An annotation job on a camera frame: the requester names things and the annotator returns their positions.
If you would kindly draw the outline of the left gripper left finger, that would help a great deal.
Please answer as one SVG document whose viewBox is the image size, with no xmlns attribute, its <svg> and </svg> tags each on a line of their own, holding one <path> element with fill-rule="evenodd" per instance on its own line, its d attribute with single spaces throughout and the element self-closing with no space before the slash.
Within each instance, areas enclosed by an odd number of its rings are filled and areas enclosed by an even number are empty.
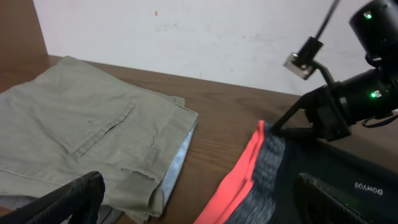
<svg viewBox="0 0 398 224">
<path fill-rule="evenodd" d="M 95 224 L 104 191 L 103 176 L 89 172 L 1 217 L 1 224 Z"/>
</svg>

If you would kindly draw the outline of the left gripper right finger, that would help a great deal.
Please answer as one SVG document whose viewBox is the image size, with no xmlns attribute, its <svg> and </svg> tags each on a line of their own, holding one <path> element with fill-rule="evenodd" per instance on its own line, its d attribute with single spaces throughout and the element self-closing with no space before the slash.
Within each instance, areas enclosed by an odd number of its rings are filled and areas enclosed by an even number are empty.
<svg viewBox="0 0 398 224">
<path fill-rule="evenodd" d="M 305 224 L 370 224 L 359 212 L 333 195 L 329 185 L 307 173 L 294 182 L 294 204 Z"/>
</svg>

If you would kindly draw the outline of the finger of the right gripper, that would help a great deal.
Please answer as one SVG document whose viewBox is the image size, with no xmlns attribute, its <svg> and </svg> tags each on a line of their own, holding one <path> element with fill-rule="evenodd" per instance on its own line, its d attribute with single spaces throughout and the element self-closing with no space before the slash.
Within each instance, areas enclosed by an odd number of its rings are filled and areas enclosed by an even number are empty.
<svg viewBox="0 0 398 224">
<path fill-rule="evenodd" d="M 315 138 L 314 128 L 285 128 L 284 124 L 298 111 L 305 110 L 305 116 L 308 121 L 315 117 L 316 112 L 316 94 L 313 90 L 301 96 L 287 112 L 276 122 L 272 127 L 272 133 L 275 136 L 282 136 L 285 138 Z"/>
</svg>

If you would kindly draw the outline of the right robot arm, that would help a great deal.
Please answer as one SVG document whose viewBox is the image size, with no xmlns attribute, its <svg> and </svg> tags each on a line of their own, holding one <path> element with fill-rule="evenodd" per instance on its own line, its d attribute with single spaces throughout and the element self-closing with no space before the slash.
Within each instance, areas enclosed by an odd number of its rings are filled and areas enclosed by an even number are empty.
<svg viewBox="0 0 398 224">
<path fill-rule="evenodd" d="M 331 5 L 316 36 L 309 37 L 284 67 L 306 80 L 316 70 L 326 84 L 301 96 L 273 125 L 272 133 L 291 138 L 322 138 L 334 141 L 351 135 L 358 121 L 365 128 L 385 126 L 397 119 L 397 1 L 373 0 L 359 9 L 349 24 L 363 46 L 371 70 L 343 82 L 315 56 L 322 47 L 320 36 L 333 15 Z"/>
</svg>

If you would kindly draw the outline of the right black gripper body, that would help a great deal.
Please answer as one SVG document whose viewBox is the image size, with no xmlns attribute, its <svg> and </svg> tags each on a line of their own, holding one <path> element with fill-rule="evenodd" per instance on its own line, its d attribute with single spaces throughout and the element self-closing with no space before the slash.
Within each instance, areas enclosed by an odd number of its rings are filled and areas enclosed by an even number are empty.
<svg viewBox="0 0 398 224">
<path fill-rule="evenodd" d="M 327 141 L 351 135 L 358 121 L 367 128 L 384 126 L 396 119 L 397 72 L 375 68 L 322 86 L 303 96 L 303 109 L 312 124 L 305 134 Z"/>
</svg>

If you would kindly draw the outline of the black leggings red waistband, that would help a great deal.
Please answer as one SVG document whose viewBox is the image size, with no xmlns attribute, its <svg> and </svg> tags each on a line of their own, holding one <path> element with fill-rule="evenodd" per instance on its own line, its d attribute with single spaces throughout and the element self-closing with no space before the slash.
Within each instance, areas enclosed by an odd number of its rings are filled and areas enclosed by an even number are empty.
<svg viewBox="0 0 398 224">
<path fill-rule="evenodd" d="M 197 223 L 396 223 L 397 174 L 258 122 Z"/>
</svg>

